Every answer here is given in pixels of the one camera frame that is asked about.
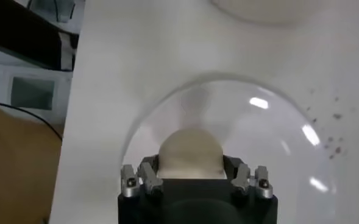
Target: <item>white table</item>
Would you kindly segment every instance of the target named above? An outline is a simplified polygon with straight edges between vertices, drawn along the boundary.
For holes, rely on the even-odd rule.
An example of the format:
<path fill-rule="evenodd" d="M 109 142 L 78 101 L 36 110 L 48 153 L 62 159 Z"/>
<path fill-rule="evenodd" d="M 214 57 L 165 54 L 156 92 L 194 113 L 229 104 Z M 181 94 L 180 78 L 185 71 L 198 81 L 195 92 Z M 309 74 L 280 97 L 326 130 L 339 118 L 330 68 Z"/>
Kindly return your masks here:
<path fill-rule="evenodd" d="M 257 26 L 207 0 L 95 0 L 85 9 L 51 224 L 116 223 L 120 148 L 142 106 L 208 71 L 280 89 L 315 119 L 339 179 L 339 223 L 359 223 L 359 0 L 296 26 Z M 335 119 L 334 114 L 341 114 Z"/>

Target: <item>beige dome object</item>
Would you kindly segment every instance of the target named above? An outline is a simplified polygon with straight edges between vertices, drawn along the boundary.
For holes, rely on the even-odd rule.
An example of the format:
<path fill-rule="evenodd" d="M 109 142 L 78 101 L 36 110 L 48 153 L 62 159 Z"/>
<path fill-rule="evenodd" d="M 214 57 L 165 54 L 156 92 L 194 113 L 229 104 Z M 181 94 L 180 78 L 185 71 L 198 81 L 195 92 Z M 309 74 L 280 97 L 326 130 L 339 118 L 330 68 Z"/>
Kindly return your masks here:
<path fill-rule="evenodd" d="M 207 131 L 179 130 L 159 150 L 160 178 L 224 179 L 223 152 Z"/>

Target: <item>metal clip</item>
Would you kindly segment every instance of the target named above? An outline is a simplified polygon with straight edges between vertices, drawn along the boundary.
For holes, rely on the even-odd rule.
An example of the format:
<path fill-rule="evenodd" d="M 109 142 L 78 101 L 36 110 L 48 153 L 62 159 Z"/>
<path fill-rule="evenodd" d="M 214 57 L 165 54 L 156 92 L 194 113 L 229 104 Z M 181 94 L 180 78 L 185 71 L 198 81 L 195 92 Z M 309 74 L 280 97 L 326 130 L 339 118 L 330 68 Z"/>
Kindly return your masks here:
<path fill-rule="evenodd" d="M 255 169 L 255 191 L 260 198 L 272 198 L 272 186 L 268 179 L 268 171 L 265 166 Z"/>
<path fill-rule="evenodd" d="M 141 163 L 138 167 L 138 176 L 143 179 L 145 191 L 147 194 L 163 192 L 163 180 L 156 176 L 149 163 Z"/>
<path fill-rule="evenodd" d="M 121 193 L 124 197 L 136 197 L 140 193 L 140 183 L 132 165 L 123 165 L 121 169 Z"/>
<path fill-rule="evenodd" d="M 244 195 L 248 193 L 250 178 L 250 168 L 245 163 L 241 163 L 238 168 L 236 178 L 231 181 L 232 185 L 239 189 Z"/>

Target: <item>glass dome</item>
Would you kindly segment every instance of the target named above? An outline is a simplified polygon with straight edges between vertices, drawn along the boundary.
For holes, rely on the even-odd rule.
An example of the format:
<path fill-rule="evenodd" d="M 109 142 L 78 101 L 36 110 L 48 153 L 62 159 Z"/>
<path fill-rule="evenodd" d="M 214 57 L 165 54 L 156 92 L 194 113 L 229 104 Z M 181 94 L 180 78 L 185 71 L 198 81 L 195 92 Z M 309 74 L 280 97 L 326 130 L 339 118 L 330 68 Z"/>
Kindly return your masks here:
<path fill-rule="evenodd" d="M 279 199 L 278 223 L 333 223 L 332 165 L 310 121 L 276 90 L 235 75 L 207 75 L 146 107 L 124 144 L 123 164 L 138 167 L 175 131 L 210 132 L 224 154 L 252 172 L 266 166 Z"/>

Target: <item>wooden floor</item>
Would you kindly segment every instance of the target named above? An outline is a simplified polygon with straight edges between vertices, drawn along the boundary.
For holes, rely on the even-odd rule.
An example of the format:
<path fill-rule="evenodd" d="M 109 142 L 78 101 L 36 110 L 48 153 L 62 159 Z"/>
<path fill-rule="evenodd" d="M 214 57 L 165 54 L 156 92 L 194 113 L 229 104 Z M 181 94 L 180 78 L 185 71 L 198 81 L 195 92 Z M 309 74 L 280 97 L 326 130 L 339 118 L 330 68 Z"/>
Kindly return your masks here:
<path fill-rule="evenodd" d="M 0 110 L 0 224 L 49 217 L 60 148 L 47 126 Z"/>

